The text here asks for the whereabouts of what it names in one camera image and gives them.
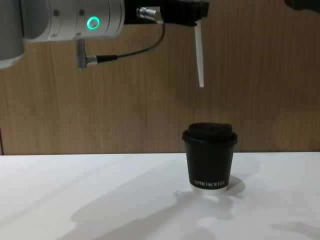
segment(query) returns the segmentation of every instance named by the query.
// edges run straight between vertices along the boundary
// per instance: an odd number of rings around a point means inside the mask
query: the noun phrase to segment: wooden wall
[[[203,21],[205,88],[192,28],[167,26],[144,55],[77,70],[73,42],[26,44],[0,70],[4,153],[183,152],[188,124],[231,123],[237,151],[320,150],[320,14],[282,0],[211,0]],[[157,40],[160,26],[127,26],[90,40],[121,54]]]

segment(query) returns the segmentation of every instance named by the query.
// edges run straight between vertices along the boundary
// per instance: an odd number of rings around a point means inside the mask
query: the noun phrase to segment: cup lid
[[[188,143],[231,144],[238,142],[238,136],[228,123],[200,122],[189,125],[182,139]]]

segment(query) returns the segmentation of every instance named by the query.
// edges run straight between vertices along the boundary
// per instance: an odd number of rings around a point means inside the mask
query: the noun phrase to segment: cable
[[[142,49],[142,50],[139,50],[139,51],[134,51],[134,52],[130,52],[130,53],[122,54],[122,55],[101,55],[101,56],[96,56],[97,63],[100,64],[100,63],[115,61],[115,60],[118,60],[118,59],[127,58],[127,57],[135,56],[135,55],[138,55],[138,54],[146,53],[146,52],[148,52],[150,50],[153,50],[156,47],[158,47],[161,44],[161,42],[164,40],[165,35],[166,35],[166,25],[163,23],[162,24],[161,36],[160,36],[159,40],[155,44],[153,44],[152,46],[147,47],[147,48]]]

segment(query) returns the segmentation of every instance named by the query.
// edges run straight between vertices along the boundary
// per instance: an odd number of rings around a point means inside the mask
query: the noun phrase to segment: white table
[[[238,153],[191,192],[184,154],[1,156],[1,240],[319,240],[320,153]]]

